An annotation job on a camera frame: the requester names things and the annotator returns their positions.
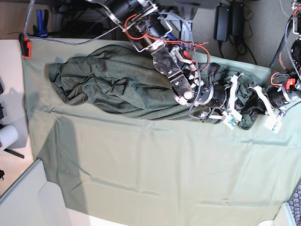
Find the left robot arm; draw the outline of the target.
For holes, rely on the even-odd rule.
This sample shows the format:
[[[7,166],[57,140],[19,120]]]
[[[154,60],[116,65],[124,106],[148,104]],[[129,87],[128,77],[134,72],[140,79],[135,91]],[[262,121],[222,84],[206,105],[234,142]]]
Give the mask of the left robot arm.
[[[301,97],[301,2],[292,2],[292,14],[285,26],[285,32],[270,63],[273,67],[279,61],[286,73],[275,72],[270,77],[270,86],[249,86],[252,94],[241,109],[242,114],[272,116],[276,109],[279,116],[287,112],[285,106]]]

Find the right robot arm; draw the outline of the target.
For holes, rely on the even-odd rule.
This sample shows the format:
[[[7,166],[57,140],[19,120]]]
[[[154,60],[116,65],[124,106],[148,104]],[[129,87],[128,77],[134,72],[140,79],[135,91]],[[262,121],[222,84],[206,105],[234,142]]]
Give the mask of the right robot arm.
[[[240,111],[237,85],[220,85],[214,81],[217,64],[209,65],[209,81],[202,80],[198,61],[182,47],[181,40],[169,38],[172,27],[151,0],[95,0],[106,15],[126,34],[138,52],[149,50],[156,70],[172,85],[175,100],[190,108],[204,105],[222,115]]]

